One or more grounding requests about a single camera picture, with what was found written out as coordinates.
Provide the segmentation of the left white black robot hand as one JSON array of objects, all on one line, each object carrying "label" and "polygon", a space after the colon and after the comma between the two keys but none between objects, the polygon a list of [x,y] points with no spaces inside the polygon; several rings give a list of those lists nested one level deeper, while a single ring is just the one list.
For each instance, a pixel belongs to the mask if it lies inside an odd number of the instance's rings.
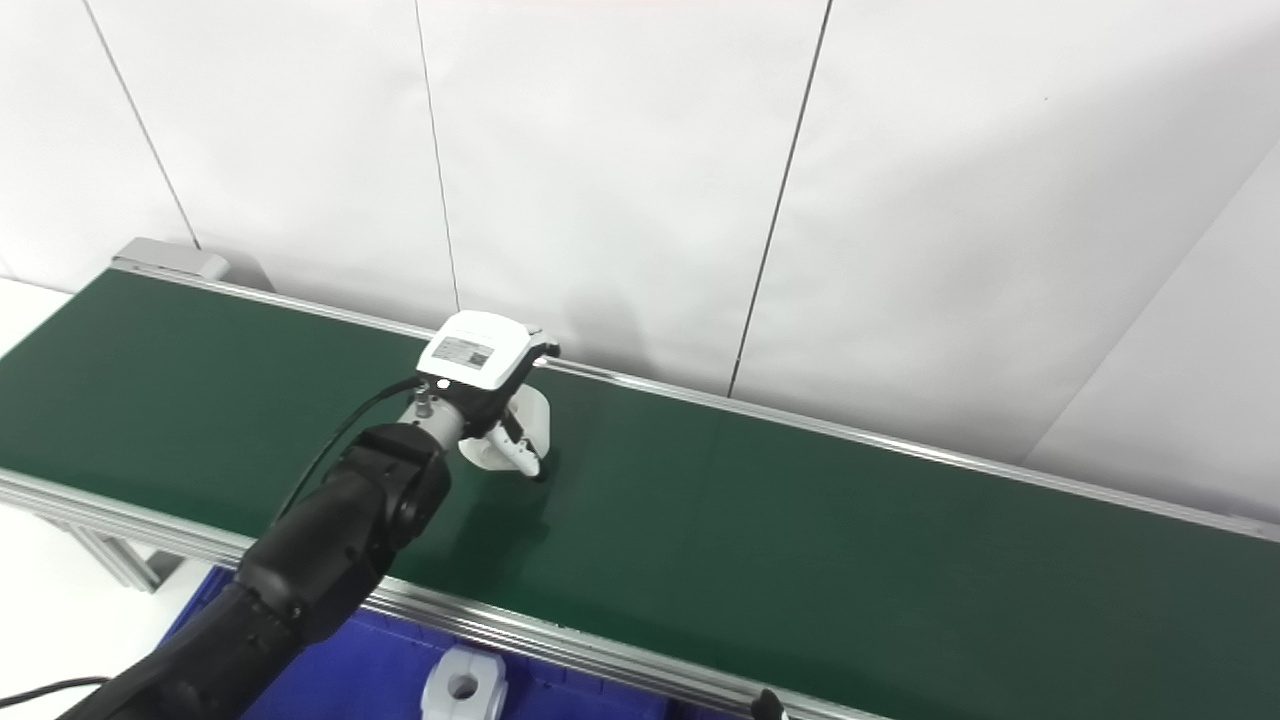
[{"label": "left white black robot hand", "polygon": [[559,343],[535,325],[494,313],[456,313],[420,355],[420,386],[401,419],[445,451],[461,450],[476,468],[541,480],[550,406],[526,380],[559,354]]}]

